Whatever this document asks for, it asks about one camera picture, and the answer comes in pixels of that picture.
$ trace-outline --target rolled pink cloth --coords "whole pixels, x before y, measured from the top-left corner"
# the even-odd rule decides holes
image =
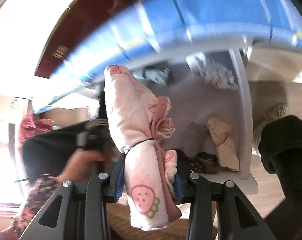
[[[166,153],[156,140],[175,131],[172,120],[166,118],[170,100],[156,98],[124,66],[111,65],[104,74],[107,116],[116,147],[127,153],[141,142],[125,159],[131,225],[142,230],[163,228],[181,216],[166,182]]]

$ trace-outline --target person's arm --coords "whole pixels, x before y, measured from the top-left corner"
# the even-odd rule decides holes
[[[62,182],[65,180],[73,182],[88,180],[86,170],[89,162],[104,162],[105,166],[110,163],[109,158],[104,158],[98,151],[78,149],[69,158],[59,176],[39,178],[30,190],[23,209],[13,218],[12,227],[0,233],[3,240],[19,239],[33,217]]]

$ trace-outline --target beige cloth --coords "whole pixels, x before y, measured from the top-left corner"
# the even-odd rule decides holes
[[[211,117],[206,126],[210,131],[213,142],[216,144],[219,164],[232,171],[238,171],[239,161],[233,138],[230,136],[231,126],[219,117]]]

